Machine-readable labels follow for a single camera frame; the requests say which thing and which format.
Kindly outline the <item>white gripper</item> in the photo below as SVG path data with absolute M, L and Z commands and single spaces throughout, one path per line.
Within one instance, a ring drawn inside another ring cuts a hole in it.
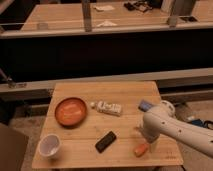
M 156 140 L 159 138 L 160 134 L 145 125 L 136 126 L 135 130 L 140 132 L 148 143 L 151 143 L 150 153 L 154 153 L 158 143 Z

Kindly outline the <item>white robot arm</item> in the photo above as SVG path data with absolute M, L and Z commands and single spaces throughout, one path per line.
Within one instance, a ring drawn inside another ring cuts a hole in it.
M 163 134 L 213 158 L 213 131 L 176 119 L 171 102 L 161 100 L 154 105 L 142 100 L 138 109 L 144 112 L 138 129 L 148 143 Z

